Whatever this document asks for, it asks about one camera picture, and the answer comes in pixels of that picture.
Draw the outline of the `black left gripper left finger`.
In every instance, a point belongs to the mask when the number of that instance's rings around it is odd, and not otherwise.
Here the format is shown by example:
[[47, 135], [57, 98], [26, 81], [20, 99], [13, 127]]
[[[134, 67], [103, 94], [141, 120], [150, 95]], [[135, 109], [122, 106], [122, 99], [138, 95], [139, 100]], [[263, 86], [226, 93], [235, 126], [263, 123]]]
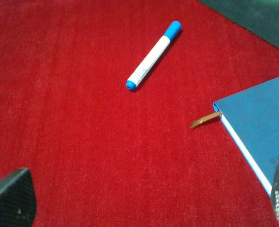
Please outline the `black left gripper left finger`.
[[19, 168], [0, 180], [0, 227], [30, 227], [36, 216], [31, 172]]

